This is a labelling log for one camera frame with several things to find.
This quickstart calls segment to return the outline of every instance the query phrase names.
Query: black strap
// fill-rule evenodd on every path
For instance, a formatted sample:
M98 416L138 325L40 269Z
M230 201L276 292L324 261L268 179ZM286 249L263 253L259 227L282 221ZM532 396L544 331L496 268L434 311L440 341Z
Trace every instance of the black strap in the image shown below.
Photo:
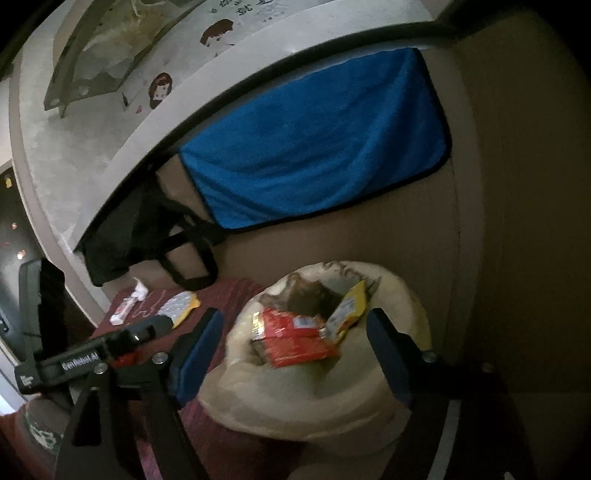
M164 241L158 255L158 261L170 274L174 282L186 290L201 290L212 285L217 280L218 268L210 246L217 245L226 238L223 228L215 223L207 222L202 218L199 218L190 208L179 202L175 202L174 200L163 198L161 199L161 204L173 212L182 213L183 215L190 217L193 221L193 225L191 225L184 216L180 218L178 225L183 228L183 231L168 237ZM170 252L187 242L192 243L197 249L208 275L203 277L184 278L166 256L167 252Z

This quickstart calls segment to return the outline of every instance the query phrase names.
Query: blue gripper pad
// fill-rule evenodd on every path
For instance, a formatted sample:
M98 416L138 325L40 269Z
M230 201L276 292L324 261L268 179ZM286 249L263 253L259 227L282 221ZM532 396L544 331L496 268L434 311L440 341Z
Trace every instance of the blue gripper pad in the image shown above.
M221 312L209 308L195 330L179 337L171 349L168 394L180 408L197 396L222 338L223 324Z
M394 397L410 406L417 393L421 352L413 340L399 333L382 309L368 314L366 331L382 372Z

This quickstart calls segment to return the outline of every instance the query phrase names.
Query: blue towel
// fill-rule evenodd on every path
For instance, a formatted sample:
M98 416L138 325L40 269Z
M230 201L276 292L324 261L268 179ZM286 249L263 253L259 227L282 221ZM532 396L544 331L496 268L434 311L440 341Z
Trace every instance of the blue towel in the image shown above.
M446 121L413 48L277 87L180 149L211 214L228 229L351 202L433 171L448 151Z

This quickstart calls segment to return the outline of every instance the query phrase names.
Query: bolt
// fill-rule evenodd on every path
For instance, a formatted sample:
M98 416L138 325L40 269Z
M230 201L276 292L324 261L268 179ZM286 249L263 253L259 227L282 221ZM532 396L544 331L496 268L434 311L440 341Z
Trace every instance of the bolt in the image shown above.
M426 352L423 352L423 361L428 364L433 364L437 361L437 354L432 350L427 350Z
M152 361L156 365L162 365L166 360L168 360L168 354L164 352L155 353L152 357Z
M109 365L107 365L104 362L101 362L101 363L95 365L95 374L102 375L103 373L105 373L107 371L108 368L109 368Z

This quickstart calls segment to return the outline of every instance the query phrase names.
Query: white plastic bag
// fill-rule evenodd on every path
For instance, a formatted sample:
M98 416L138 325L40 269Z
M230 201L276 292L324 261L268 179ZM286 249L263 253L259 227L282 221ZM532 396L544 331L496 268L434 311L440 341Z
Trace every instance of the white plastic bag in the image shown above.
M298 270L309 281L345 294L361 278L399 332L421 350L431 348L428 321L402 279L378 265L330 262ZM266 292L276 295L282 278ZM340 344L341 358L291 367L264 364L250 343L255 296L245 305L226 340L226 358L210 372L199 400L216 422L240 432L320 444L338 455L380 450L402 432L409 412L390 392L365 333L365 319Z

